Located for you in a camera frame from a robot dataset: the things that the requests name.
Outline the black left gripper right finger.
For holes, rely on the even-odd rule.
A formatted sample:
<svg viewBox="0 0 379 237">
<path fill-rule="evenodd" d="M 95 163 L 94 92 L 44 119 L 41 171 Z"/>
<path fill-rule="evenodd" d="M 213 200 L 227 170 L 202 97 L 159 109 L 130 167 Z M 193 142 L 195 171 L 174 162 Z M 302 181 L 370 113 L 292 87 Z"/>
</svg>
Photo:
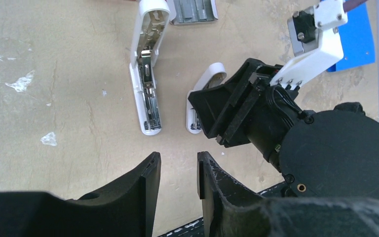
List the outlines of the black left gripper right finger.
<svg viewBox="0 0 379 237">
<path fill-rule="evenodd" d="M 207 237 L 379 237 L 379 200 L 264 197 L 197 154 Z"/>
</svg>

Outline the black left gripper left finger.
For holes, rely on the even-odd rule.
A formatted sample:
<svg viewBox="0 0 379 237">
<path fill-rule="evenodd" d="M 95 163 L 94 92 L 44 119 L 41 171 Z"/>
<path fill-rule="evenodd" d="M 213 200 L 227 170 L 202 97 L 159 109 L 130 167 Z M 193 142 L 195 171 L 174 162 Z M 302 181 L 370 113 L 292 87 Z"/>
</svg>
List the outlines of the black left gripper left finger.
<svg viewBox="0 0 379 237">
<path fill-rule="evenodd" d="M 47 192 L 0 192 L 0 237 L 150 237 L 161 156 L 84 194 L 60 199 Z"/>
</svg>

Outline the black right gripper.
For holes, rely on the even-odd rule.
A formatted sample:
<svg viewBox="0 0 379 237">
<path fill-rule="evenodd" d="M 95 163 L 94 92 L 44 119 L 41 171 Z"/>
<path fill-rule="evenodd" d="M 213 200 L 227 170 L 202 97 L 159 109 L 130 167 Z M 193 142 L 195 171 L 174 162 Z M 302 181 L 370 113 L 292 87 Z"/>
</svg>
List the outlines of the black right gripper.
<svg viewBox="0 0 379 237">
<path fill-rule="evenodd" d="M 301 109 L 297 90 L 270 84 L 280 68 L 249 58 L 228 82 L 190 93 L 204 135 L 253 144 L 297 197 L 379 199 L 379 122 L 358 102 Z"/>
</svg>

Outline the staple tray with staples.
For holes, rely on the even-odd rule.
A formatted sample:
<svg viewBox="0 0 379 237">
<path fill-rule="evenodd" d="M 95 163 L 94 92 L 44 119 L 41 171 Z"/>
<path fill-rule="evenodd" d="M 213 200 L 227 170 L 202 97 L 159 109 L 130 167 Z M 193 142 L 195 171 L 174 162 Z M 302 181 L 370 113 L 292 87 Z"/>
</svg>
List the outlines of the staple tray with staples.
<svg viewBox="0 0 379 237">
<path fill-rule="evenodd" d="M 210 23 L 219 19 L 214 0 L 167 0 L 172 25 Z"/>
</svg>

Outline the white stapler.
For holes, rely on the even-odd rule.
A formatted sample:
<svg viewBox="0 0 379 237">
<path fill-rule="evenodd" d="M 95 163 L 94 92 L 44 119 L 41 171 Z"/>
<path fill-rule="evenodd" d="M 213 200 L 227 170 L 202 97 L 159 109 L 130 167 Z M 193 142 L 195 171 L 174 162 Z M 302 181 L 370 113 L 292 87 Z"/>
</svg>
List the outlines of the white stapler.
<svg viewBox="0 0 379 237">
<path fill-rule="evenodd" d="M 129 70 L 141 132 L 153 136 L 161 131 L 161 117 L 153 67 L 169 24 L 165 0 L 141 0 L 130 48 Z"/>
</svg>

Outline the blue notebook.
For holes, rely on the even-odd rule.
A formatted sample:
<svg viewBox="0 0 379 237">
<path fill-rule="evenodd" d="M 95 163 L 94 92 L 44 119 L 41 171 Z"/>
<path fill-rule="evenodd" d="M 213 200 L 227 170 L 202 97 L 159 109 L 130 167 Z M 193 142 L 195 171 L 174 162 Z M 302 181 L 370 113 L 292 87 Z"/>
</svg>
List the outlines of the blue notebook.
<svg viewBox="0 0 379 237">
<path fill-rule="evenodd" d="M 348 12 L 348 23 L 339 27 L 344 57 L 327 69 L 338 72 L 376 61 L 375 43 L 366 4 Z"/>
</svg>

